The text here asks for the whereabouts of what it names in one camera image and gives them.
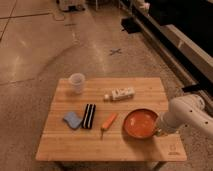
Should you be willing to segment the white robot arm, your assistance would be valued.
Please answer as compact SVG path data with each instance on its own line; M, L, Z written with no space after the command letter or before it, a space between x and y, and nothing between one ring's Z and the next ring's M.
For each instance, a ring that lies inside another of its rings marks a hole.
M181 125L190 125L213 139L213 117L205 111L205 101L196 94L173 98L168 110L159 115L156 128L167 134L175 133Z

